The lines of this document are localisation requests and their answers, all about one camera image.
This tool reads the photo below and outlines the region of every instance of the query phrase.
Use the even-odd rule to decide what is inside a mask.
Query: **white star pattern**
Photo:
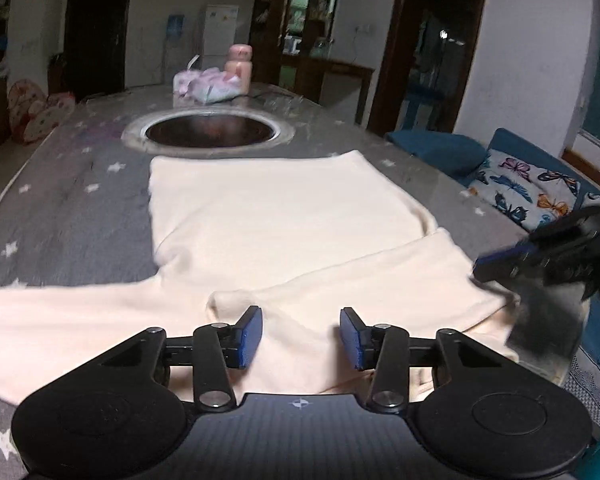
[[[13,283],[11,283],[11,285],[7,286],[7,288],[27,288],[27,285],[29,285],[29,283],[21,282],[18,278],[16,278],[15,280],[13,280]]]
[[[313,404],[313,403],[309,402],[306,399],[296,399],[293,402],[290,402],[289,404],[291,404],[293,407],[297,408],[298,410],[302,411],[303,408],[306,408],[307,406],[309,406],[310,404]]]
[[[10,244],[6,244],[4,250],[0,253],[2,256],[6,258],[10,258],[12,254],[18,252],[18,242],[11,242]]]
[[[111,164],[108,168],[107,171],[109,173],[117,173],[120,170],[124,170],[126,168],[126,164],[120,164],[119,162],[116,162],[115,164]]]
[[[9,459],[10,453],[13,453],[15,456],[18,455],[18,452],[11,443],[11,430],[7,430],[4,433],[0,431],[0,451],[4,455],[5,460]]]

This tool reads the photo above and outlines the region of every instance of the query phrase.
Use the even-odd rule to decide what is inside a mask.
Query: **wooden door frame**
[[[458,112],[474,61],[475,47],[484,13],[484,1],[478,1],[479,14],[467,41],[467,52],[471,54],[465,57],[458,80],[458,90],[450,102],[448,114],[454,119],[453,123],[448,121],[445,125],[449,131],[453,130],[458,119]],[[409,73],[413,67],[413,56],[410,53],[415,51],[418,44],[423,10],[422,0],[394,0],[394,10],[378,76],[378,85],[367,124],[370,132],[380,136],[395,130],[395,123],[398,120],[406,93]]]
[[[122,88],[121,90],[126,89],[126,32],[128,30],[129,27],[129,6],[130,6],[131,0],[125,0],[125,17],[124,17],[124,27],[123,27],[123,31],[121,34],[121,39],[120,41],[122,42],[122,52],[123,52],[123,58],[122,58]],[[70,16],[68,13],[68,8],[69,8],[69,0],[66,0],[66,7],[64,8],[64,45],[66,46],[66,36],[67,36],[67,31],[70,28]]]

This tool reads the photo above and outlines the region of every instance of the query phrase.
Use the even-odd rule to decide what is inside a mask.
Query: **electrical cord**
[[[358,47],[356,46],[356,40],[358,39],[358,33],[359,33],[359,30],[356,27],[356,33],[353,35],[353,42],[352,42],[352,45],[353,45],[353,61],[352,61],[352,63],[355,63],[356,60],[358,59]]]

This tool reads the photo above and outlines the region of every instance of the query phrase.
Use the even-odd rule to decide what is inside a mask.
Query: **blue sofa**
[[[487,157],[488,150],[498,150],[524,160],[527,164],[558,171],[578,180],[581,186],[574,206],[576,209],[582,206],[587,193],[600,194],[596,186],[563,161],[504,128],[496,130],[488,148],[463,135],[426,130],[401,130],[387,134],[386,138],[430,166],[438,168],[464,187],[469,187],[475,180],[478,167]]]
[[[478,167],[486,158],[488,149],[492,149],[508,153],[514,158],[539,168],[558,171],[575,178],[581,183],[580,192],[574,205],[576,209],[582,206],[582,201],[587,193],[600,194],[600,190],[596,186],[567,164],[504,128],[496,131],[488,148],[462,135],[425,130],[392,132],[387,134],[387,139],[430,166],[443,171],[465,187],[475,180]],[[572,393],[577,392],[577,396],[587,406],[595,406],[593,411],[600,414],[599,295],[595,295],[591,300],[589,320],[582,335],[581,350],[580,358],[575,360],[572,365],[569,379],[571,384],[577,384],[577,386],[570,386],[569,389]],[[591,476],[590,468],[594,468],[594,466],[587,465],[587,473],[578,477],[583,480],[600,478],[600,476]]]

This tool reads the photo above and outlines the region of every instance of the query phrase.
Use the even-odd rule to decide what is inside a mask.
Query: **folded cloth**
[[[155,259],[170,276],[266,288],[435,232],[435,218],[360,154],[192,161],[156,157]]]
[[[25,396],[149,326],[169,336],[264,311],[238,394],[354,390],[338,313],[411,335],[472,329],[503,349],[510,323],[480,323],[506,303],[474,286],[471,262],[419,203],[358,153],[318,160],[186,161],[152,165],[157,276],[129,285],[0,288],[0,397]],[[426,373],[413,386],[422,395]],[[170,387],[191,398],[190,370]]]
[[[473,328],[478,341],[514,356],[505,350],[511,320],[504,312],[491,316],[511,298],[477,288],[468,278],[471,268],[449,234],[439,229],[401,247],[265,290],[216,292],[208,303],[209,316],[235,322],[251,304],[263,309],[264,337],[250,369],[236,374],[239,394],[319,393],[359,377],[340,343],[338,320],[346,306],[369,326],[389,323],[413,337],[435,338],[445,327]],[[418,374],[414,369],[411,391],[421,395],[433,385],[430,373]]]

